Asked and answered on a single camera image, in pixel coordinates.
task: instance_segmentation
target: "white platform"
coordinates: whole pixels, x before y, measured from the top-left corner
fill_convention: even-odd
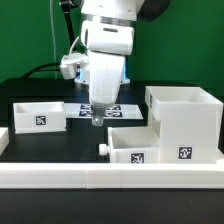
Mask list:
[[[224,188],[217,164],[1,163],[0,188]]]

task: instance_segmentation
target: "black surface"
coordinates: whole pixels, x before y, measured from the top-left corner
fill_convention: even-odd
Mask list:
[[[139,104],[144,115],[147,115],[144,106],[145,85],[185,86],[186,84],[136,82],[131,85],[131,89],[121,90],[118,103]],[[61,156],[61,160],[66,162],[70,160],[108,162],[108,158],[97,156],[97,144],[107,140],[106,127],[145,125],[146,121],[139,123],[133,120],[122,122],[107,120],[104,127],[96,129],[87,120],[68,120],[66,133],[30,134],[19,137],[14,134],[13,121],[10,119],[13,102],[63,100],[88,103],[88,92],[74,89],[72,86],[70,81],[42,79],[11,79],[0,84],[0,126],[11,127],[10,145],[7,152],[0,157],[2,162],[10,159],[17,162],[28,160],[57,162]],[[33,152],[29,151],[28,145],[34,149]],[[84,150],[77,150],[77,145],[82,145]],[[224,190],[1,189],[0,198],[0,223],[3,224],[224,222]]]

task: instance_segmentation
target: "green background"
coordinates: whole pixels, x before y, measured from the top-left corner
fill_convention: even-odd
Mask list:
[[[58,2],[54,0],[53,8],[60,61],[68,53],[69,41]],[[53,62],[49,1],[20,0],[0,5],[0,82]],[[157,20],[137,22],[128,76],[132,80],[191,82],[224,99],[223,12],[223,0],[172,0]],[[74,9],[71,14],[78,35],[80,10]]]

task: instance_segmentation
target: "white container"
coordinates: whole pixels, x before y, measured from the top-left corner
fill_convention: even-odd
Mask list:
[[[159,139],[152,128],[109,128],[108,145],[100,154],[110,153],[111,163],[157,163]]]
[[[63,102],[14,103],[16,134],[66,130]]]
[[[146,87],[148,126],[109,128],[111,163],[212,164],[223,103],[198,87]]]
[[[199,87],[146,87],[159,163],[215,163],[223,103]]]

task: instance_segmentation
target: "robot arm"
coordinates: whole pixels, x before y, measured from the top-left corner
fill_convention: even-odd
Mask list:
[[[74,53],[64,56],[61,71],[65,79],[74,78],[76,64],[83,64],[89,74],[89,101],[93,106],[92,124],[102,126],[105,110],[114,105],[125,66],[125,55],[132,53],[134,29],[144,2],[154,0],[83,0],[84,21],[81,42],[86,55]]]

